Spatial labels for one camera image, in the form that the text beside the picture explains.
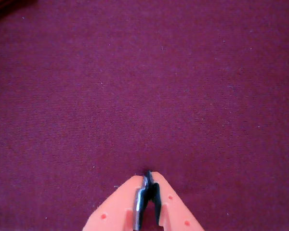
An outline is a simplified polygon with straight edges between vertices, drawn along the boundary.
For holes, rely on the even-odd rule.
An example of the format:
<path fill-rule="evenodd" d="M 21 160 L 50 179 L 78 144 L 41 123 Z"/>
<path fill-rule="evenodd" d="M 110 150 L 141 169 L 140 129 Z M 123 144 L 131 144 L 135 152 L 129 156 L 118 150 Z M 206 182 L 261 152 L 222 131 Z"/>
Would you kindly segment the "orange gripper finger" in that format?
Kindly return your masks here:
<path fill-rule="evenodd" d="M 165 231 L 204 230 L 181 198 L 158 172 L 149 171 L 149 198 L 155 204 L 157 224 Z"/>
<path fill-rule="evenodd" d="M 137 231 L 137 197 L 145 188 L 143 176 L 119 186 L 88 218 L 84 231 Z"/>

